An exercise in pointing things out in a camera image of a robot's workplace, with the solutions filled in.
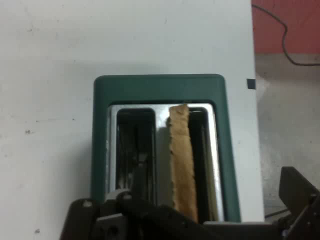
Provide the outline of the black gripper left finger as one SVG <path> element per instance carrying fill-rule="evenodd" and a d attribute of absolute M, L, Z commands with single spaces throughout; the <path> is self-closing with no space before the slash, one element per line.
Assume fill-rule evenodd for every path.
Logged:
<path fill-rule="evenodd" d="M 194 240 L 200 225 L 168 206 L 156 206 L 153 180 L 144 166 L 133 170 L 132 186 L 108 194 L 104 203 L 80 198 L 71 203 L 62 240 Z"/>

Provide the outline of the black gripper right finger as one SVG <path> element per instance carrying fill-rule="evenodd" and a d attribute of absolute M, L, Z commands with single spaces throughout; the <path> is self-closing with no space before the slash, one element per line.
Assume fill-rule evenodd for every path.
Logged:
<path fill-rule="evenodd" d="M 281 168 L 279 198 L 289 215 L 275 222 L 278 240 L 320 238 L 320 191 L 292 166 Z"/>

